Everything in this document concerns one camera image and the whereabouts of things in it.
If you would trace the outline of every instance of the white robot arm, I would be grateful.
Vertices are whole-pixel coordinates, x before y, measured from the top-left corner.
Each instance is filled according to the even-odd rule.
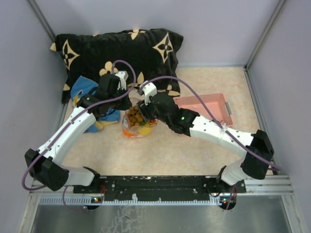
[[[110,75],[111,78],[113,78],[113,76],[117,77],[118,83],[114,83],[114,85],[110,83],[108,86],[113,87],[111,90],[106,88],[105,91],[107,93],[115,93],[116,88],[118,91],[126,91],[125,81],[127,79],[127,73],[121,71],[116,75]],[[96,121],[98,116],[106,113],[108,108],[112,107],[112,105],[99,105],[99,108],[90,109],[75,119],[78,114],[94,102],[110,98],[110,96],[106,95],[105,92],[103,93],[101,89],[98,93],[95,93],[94,96],[97,97],[95,99],[92,99],[94,98],[92,95],[83,96],[69,119],[49,141],[39,147],[37,151],[29,149],[25,154],[26,163],[29,166],[32,161],[40,155],[40,152],[45,149],[48,150],[30,170],[30,175],[53,191],[60,189],[64,185],[89,186],[94,179],[95,173],[90,168],[65,167],[61,166],[61,164],[67,152],[74,145],[79,136]],[[233,141],[225,132],[229,131],[232,135],[237,137],[244,146],[270,161],[273,156],[273,149],[265,132],[257,131],[256,134],[244,133],[226,126],[223,126],[221,129],[216,122],[200,116],[197,112],[188,109],[179,109],[173,99],[166,93],[158,93],[153,83],[146,85],[143,88],[143,93],[145,95],[145,100],[139,102],[138,107],[145,120],[158,118],[176,133],[211,141],[240,156],[238,161],[221,169],[218,179],[216,179],[217,183],[214,184],[214,186],[220,187],[217,190],[228,190],[228,188],[236,182],[249,176],[255,179],[264,179],[268,165],[249,155],[247,151]],[[120,110],[125,110],[129,107],[129,105],[123,105],[123,107],[120,107],[120,105],[118,106]],[[67,129],[59,136],[59,133],[63,131],[65,127],[67,127]],[[57,136],[58,139],[56,143],[49,147],[50,143]]]

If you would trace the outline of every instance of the cable clip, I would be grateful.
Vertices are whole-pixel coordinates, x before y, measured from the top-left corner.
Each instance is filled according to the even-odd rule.
[[[142,96],[142,95],[144,95],[144,87],[145,87],[145,84],[148,82],[148,80],[146,80],[146,81],[144,81],[141,85],[140,85],[140,87],[139,87],[139,89],[138,89],[138,91],[137,91],[137,93],[140,95],[140,96]]]
[[[219,136],[218,136],[218,144],[220,144],[220,141],[222,141],[223,139],[223,136],[225,135],[225,132],[227,131],[228,127],[226,126],[226,123],[223,124],[223,128],[221,129],[220,128],[220,133],[219,133]]]
[[[51,148],[50,147],[48,147],[48,146],[45,146],[44,147],[44,150],[47,150],[47,151],[49,151]]]

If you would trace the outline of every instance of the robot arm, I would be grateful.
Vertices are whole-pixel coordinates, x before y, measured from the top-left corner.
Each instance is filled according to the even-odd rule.
[[[97,89],[91,90],[92,93],[85,94],[81,97],[77,103],[77,107],[74,108],[68,120],[58,131],[45,144],[39,147],[37,151],[29,149],[26,152],[26,163],[27,166],[30,166],[34,159],[44,150],[47,150],[30,170],[30,175],[34,179],[44,184],[52,191],[56,191],[64,185],[89,186],[91,184],[95,173],[92,169],[87,167],[65,167],[61,164],[80,135],[94,124],[96,119],[105,114],[109,108],[113,107],[118,110],[126,110],[132,106],[129,98],[126,97],[119,101],[97,105],[81,114],[82,111],[94,103],[109,100],[124,94],[127,88],[127,77],[128,75],[125,71],[120,71],[115,75],[103,75]],[[79,118],[72,121],[72,119],[79,114],[81,114]]]
[[[221,169],[217,183],[214,184],[218,187],[219,192],[227,191],[229,186],[247,177],[259,180],[265,178],[269,165],[250,155],[232,140],[226,131],[238,138],[252,152],[271,161],[274,151],[265,132],[258,130],[256,134],[245,133],[225,125],[220,128],[215,122],[197,112],[179,108],[166,93],[157,93],[156,86],[152,83],[144,86],[142,92],[145,95],[145,100],[138,103],[138,106],[146,121],[158,118],[175,133],[211,141],[241,157],[238,161]]]
[[[126,78],[127,73],[124,71],[118,72],[116,75],[107,74],[102,76],[95,94],[88,93],[81,97],[72,115],[49,141],[37,151],[29,149],[26,152],[26,163],[30,166],[42,151],[47,150],[44,156],[31,168],[30,175],[33,178],[52,191],[56,191],[64,185],[91,185],[94,177],[98,175],[95,171],[87,167],[64,167],[61,164],[79,136],[98,117],[105,114],[109,108],[126,110],[131,107],[129,98],[126,97],[117,102],[89,108],[102,100],[112,99],[124,94],[126,92]],[[271,161],[274,152],[265,132],[258,130],[256,134],[244,133],[226,126],[221,129],[215,122],[199,115],[197,112],[179,108],[166,93],[158,93],[156,86],[152,83],[144,86],[140,94],[145,95],[145,100],[138,103],[138,107],[146,121],[157,118],[176,133],[206,139],[235,152],[241,157],[240,160],[221,169],[216,182],[209,187],[210,190],[227,192],[232,185],[246,177],[265,178],[268,165],[254,158],[225,133],[226,131],[231,132],[244,146],[262,158]],[[86,108],[88,108],[87,112],[81,114],[75,121],[71,121]],[[52,144],[51,142],[57,137],[58,140]]]

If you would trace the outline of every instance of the metal edge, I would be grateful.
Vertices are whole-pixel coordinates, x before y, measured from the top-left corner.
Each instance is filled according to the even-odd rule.
[[[64,119],[66,116],[67,107],[68,107],[68,103],[63,104],[62,111],[59,115],[58,122],[57,122],[56,128],[54,130],[55,132],[64,124]]]
[[[178,70],[178,68],[200,68],[200,67],[242,67],[245,64],[236,64],[236,63],[224,63],[224,64],[219,64],[219,63],[215,63],[215,64],[211,64],[211,63],[178,63],[178,67],[176,70]]]
[[[262,45],[264,44],[269,32],[271,31],[272,27],[275,25],[276,20],[278,19],[281,11],[284,9],[284,4],[287,2],[287,0],[280,0],[276,6],[276,9],[274,10],[266,28],[264,29],[259,41],[257,42],[255,49],[253,50],[250,58],[248,59],[248,62],[246,64],[246,68],[250,68],[254,59],[256,58],[258,52],[260,51]]]
[[[29,196],[24,210],[23,218],[19,224],[18,233],[30,233],[41,196]]]
[[[34,12],[35,16],[37,17],[37,19],[41,23],[41,25],[44,28],[44,30],[46,31],[46,33],[48,34],[51,41],[54,42],[55,38],[56,38],[55,33],[53,32],[53,30],[50,27],[49,23],[47,22],[46,18],[44,17],[41,9],[39,8],[39,6],[37,4],[37,2],[35,0],[26,0],[26,1],[28,2],[30,8]]]
[[[132,200],[114,200],[114,201],[102,201],[94,203],[92,200],[97,196],[66,196],[66,205],[221,205],[221,197],[212,197],[210,200],[192,200],[192,201],[162,201],[161,199],[156,201],[139,201],[136,196],[132,197]],[[44,196],[41,198],[39,205],[63,205],[62,196]]]
[[[251,78],[251,74],[249,72],[249,69],[247,69],[246,67],[244,67],[243,69],[244,69],[244,74],[245,74],[245,78],[247,81],[248,89],[249,89],[249,92],[251,94],[251,98],[252,98],[253,105],[255,108],[255,112],[256,112],[256,116],[257,116],[259,126],[263,131],[265,131],[268,135],[270,135],[269,130],[268,130],[268,126],[267,126],[266,121],[264,119],[264,116],[262,114],[262,107],[260,105],[258,95],[257,95],[256,89],[254,87],[254,83],[253,83],[253,80]],[[277,163],[277,155],[275,155],[275,154],[273,156],[273,162],[275,164],[278,164]]]
[[[282,201],[292,232],[308,233],[306,221],[302,215],[296,196],[282,196]]]
[[[247,66],[244,67],[244,73],[245,73],[245,78],[246,78],[249,91],[252,97],[252,101],[254,104],[255,112],[258,118],[259,126],[261,129],[266,131],[267,134],[269,134],[266,121],[264,119],[264,116],[262,115],[262,110],[261,110],[260,102],[258,99],[258,95],[256,93],[256,89],[254,87],[254,83],[252,81],[249,68],[247,68]],[[307,233],[308,230],[307,230],[306,222],[300,210],[300,206],[297,201],[296,195],[294,194],[290,197],[288,195],[282,195],[282,201],[284,205],[284,211],[287,215],[287,219],[288,219],[292,232],[293,233]]]

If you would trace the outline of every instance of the metal frame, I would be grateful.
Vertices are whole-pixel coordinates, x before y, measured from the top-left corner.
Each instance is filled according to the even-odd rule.
[[[29,3],[29,6],[33,10],[34,14],[42,24],[44,30],[49,35],[50,39],[54,41],[55,34],[51,27],[49,26],[47,20],[45,19],[44,15],[42,14],[40,8],[38,7],[35,0],[26,0]],[[261,35],[257,45],[254,48],[254,51],[252,52],[252,55],[250,56],[250,59],[248,60],[247,64],[244,67],[244,73],[245,77],[248,83],[248,87],[250,90],[250,94],[253,100],[253,104],[255,107],[255,111],[258,117],[259,125],[260,127],[265,130],[268,134],[268,129],[266,125],[266,121],[264,119],[264,116],[262,114],[260,102],[258,100],[258,96],[256,94],[256,89],[254,87],[251,75],[249,73],[249,69],[251,65],[253,64],[258,52],[260,51],[260,48],[263,46],[267,36],[269,35],[269,32],[271,31],[271,28],[275,25],[281,11],[284,9],[286,0],[280,0],[271,19],[269,20],[263,34]],[[65,113],[66,113],[67,105],[63,106],[62,113],[59,118],[59,122],[57,124],[57,127],[59,128],[64,121]],[[253,179],[247,179],[245,180],[245,185],[247,192],[245,194],[239,194],[241,196],[248,196],[248,195],[263,195],[263,196],[270,196],[270,195],[281,195],[283,204],[284,204],[284,210],[286,212],[290,227],[292,232],[294,233],[306,233],[307,228],[305,225],[305,222],[303,221],[303,216],[300,211],[300,207],[298,204],[298,201],[296,199],[296,196],[294,195],[290,179],[286,175],[274,175],[274,176],[267,176],[265,180],[259,181],[259,180],[253,180]],[[32,228],[32,224],[35,218],[36,210],[39,204],[62,204],[61,198],[63,194],[64,189],[60,189],[57,192],[52,192],[49,189],[42,189],[40,192],[32,192],[29,195],[27,205],[25,208],[23,220],[20,223],[19,231],[18,232],[30,232]],[[77,204],[85,204],[85,202],[89,203],[90,198],[92,196],[98,196],[99,194],[74,194],[73,188],[68,188],[67,194],[66,194],[66,202],[68,205],[77,205]],[[202,201],[202,202],[157,202],[157,203],[140,203],[137,200],[132,201],[116,201],[116,202],[103,202],[101,205],[140,205],[140,204],[147,204],[147,205],[187,205],[187,204],[197,204],[197,205],[219,205],[219,198],[211,198],[210,201]]]

